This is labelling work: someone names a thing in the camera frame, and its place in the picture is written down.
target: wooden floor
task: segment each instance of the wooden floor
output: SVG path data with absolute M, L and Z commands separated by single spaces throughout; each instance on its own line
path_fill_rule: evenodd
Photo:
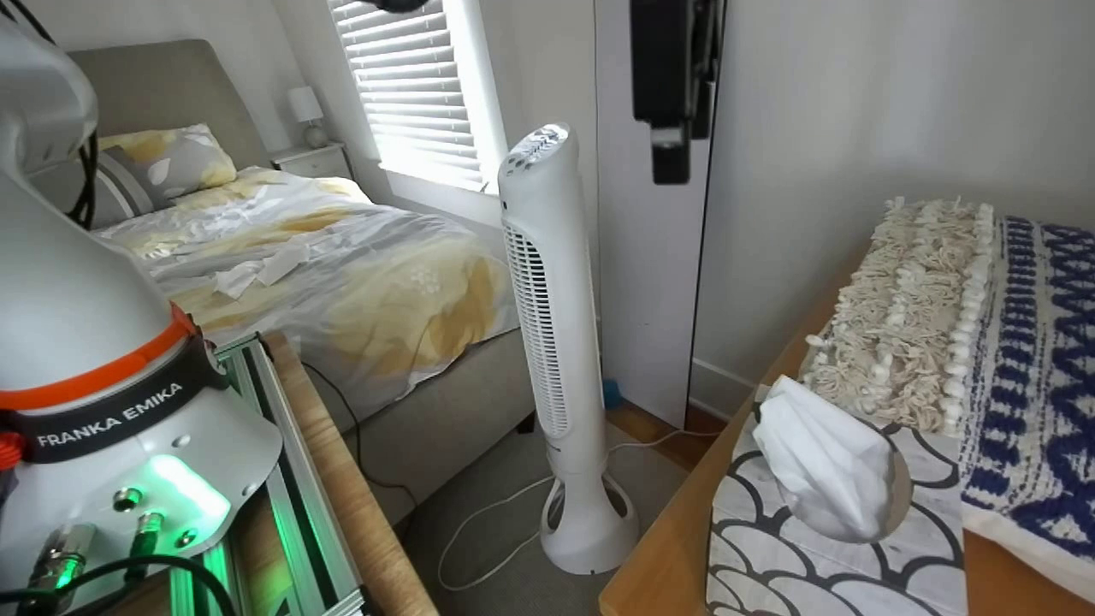
M 644 406 L 622 403 L 622 406 L 610 406 L 610 425 L 627 431 L 636 441 L 661 441 L 654 445 L 654 450 L 668 455 L 671 461 L 692 470 L 709 445 L 718 437 L 718 431 L 727 428 L 721 417 L 689 406 L 686 409 L 686 431 L 678 436 L 673 425 L 646 414 Z

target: white bedsheet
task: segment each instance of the white bedsheet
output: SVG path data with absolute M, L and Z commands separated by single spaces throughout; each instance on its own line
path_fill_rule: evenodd
M 284 328 L 356 417 L 517 328 L 499 235 L 371 205 L 344 177 L 243 172 L 100 239 L 131 254 L 211 343 Z

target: white wall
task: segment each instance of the white wall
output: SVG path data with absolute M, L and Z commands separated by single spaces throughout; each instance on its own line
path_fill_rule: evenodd
M 509 145 L 569 123 L 580 189 L 595 227 L 595 53 L 590 0 L 481 0 Z
M 887 196 L 1095 227 L 1095 2 L 734 0 L 694 396 L 734 409 Z
M 689 186 L 654 186 L 649 126 L 632 118 L 629 0 L 595 2 L 595 87 L 606 377 L 686 425 L 709 147 L 692 147 Z
M 270 154 L 299 140 L 288 88 L 302 82 L 270 0 L 27 0 L 62 49 L 207 36 Z
M 284 24 L 284 42 L 302 65 L 302 82 L 316 87 L 326 123 L 344 140 L 356 182 L 373 201 L 392 201 L 387 176 L 371 147 L 368 114 L 350 74 L 335 20 L 326 0 L 264 0 Z

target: blue patterned blanket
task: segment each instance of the blue patterned blanket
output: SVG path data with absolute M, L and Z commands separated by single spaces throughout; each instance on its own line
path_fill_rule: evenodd
M 1095 601 L 1095 231 L 1002 223 L 964 528 Z

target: window blind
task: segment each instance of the window blind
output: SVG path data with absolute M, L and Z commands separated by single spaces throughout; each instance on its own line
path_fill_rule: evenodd
M 443 0 L 429 0 L 413 14 L 383 14 L 362 0 L 334 0 L 334 16 L 381 169 L 483 189 L 477 134 Z

